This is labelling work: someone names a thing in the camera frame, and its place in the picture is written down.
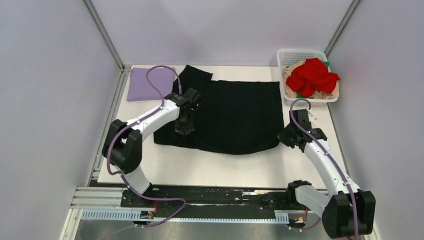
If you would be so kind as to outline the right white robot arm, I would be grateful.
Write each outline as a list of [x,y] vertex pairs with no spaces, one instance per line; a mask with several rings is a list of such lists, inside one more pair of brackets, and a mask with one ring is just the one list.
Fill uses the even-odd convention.
[[300,151],[312,162],[327,194],[319,192],[307,180],[287,185],[286,204],[292,209],[301,205],[317,214],[327,235],[332,238],[359,237],[373,231],[376,198],[362,190],[342,169],[320,128],[313,128],[307,109],[291,110],[289,124],[278,139],[285,146]]

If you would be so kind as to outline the black t shirt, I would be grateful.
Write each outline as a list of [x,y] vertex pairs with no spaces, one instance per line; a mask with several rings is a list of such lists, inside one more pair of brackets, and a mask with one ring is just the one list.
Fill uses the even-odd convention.
[[284,128],[278,81],[213,80],[212,73],[186,65],[173,92],[192,88],[203,103],[194,112],[194,131],[182,136],[169,122],[153,134],[158,145],[247,155],[275,148]]

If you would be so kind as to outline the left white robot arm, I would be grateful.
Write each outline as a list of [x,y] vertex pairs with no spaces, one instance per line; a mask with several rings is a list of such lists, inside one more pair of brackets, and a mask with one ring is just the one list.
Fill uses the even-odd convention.
[[149,206],[153,193],[151,183],[142,167],[143,142],[168,123],[174,123],[175,132],[187,137],[194,130],[194,112],[203,98],[193,88],[184,94],[170,93],[156,108],[128,121],[114,120],[108,129],[102,148],[106,168],[110,175],[121,175],[134,192],[140,206]]

